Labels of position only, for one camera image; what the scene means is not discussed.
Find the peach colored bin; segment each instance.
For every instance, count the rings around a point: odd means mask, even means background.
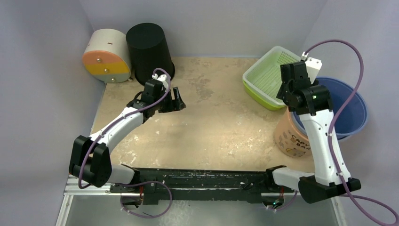
[[[305,134],[294,125],[288,109],[274,130],[274,141],[286,155],[294,158],[311,156],[311,146]]]

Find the gray wall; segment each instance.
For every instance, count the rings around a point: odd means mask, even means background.
[[[53,226],[104,89],[80,62],[93,29],[78,0],[2,0],[0,30],[0,225]]]
[[[365,71],[359,90],[369,106],[370,119],[363,132],[342,143],[341,150],[352,176],[362,182],[362,189],[356,194],[376,198],[396,211],[399,211],[398,12],[397,0],[329,0],[302,48],[339,38],[351,42],[363,55]],[[323,61],[320,76],[356,84],[359,62],[350,48],[326,44],[314,49],[311,56]],[[342,202],[349,225],[375,225],[348,198],[342,198]],[[360,203],[380,220],[394,221],[389,211],[365,201]]]
[[[327,0],[80,0],[95,30],[152,22],[174,56],[260,57],[298,51]]]

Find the blue bin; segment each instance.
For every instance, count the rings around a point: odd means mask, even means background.
[[[319,85],[328,88],[333,100],[333,111],[336,113],[343,105],[345,100],[352,93],[353,88],[343,81],[332,78],[317,78]],[[294,123],[301,132],[306,134],[299,116],[293,113]],[[356,134],[361,131],[368,121],[368,110],[366,102],[359,93],[356,93],[349,104],[339,115],[335,123],[335,132],[338,140],[349,138],[350,135]]]

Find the green basket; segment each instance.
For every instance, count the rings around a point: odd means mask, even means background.
[[[281,86],[280,65],[297,62],[300,57],[283,47],[275,46],[243,75],[245,91],[259,104],[276,111],[285,106],[276,98]]]

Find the wooden table surface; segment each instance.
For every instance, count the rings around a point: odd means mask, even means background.
[[[113,150],[116,164],[132,167],[200,170],[266,170],[287,165],[314,172],[312,157],[294,159],[273,140],[285,109],[269,111],[253,100],[242,84],[243,73],[257,59],[175,57],[172,86],[187,108],[156,113]],[[108,83],[93,132],[113,120],[135,94],[137,81]]]

